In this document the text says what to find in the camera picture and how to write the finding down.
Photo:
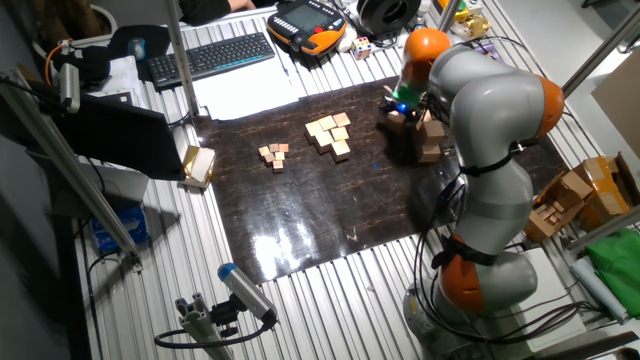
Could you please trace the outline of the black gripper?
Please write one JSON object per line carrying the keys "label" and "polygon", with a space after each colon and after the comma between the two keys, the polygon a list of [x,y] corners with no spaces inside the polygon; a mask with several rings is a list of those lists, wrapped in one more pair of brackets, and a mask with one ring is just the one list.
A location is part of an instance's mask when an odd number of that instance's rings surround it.
{"label": "black gripper", "polygon": [[393,98],[383,98],[381,101],[381,124],[388,126],[388,114],[403,115],[405,117],[405,127],[414,126],[418,121],[418,112],[405,102],[398,102]]}

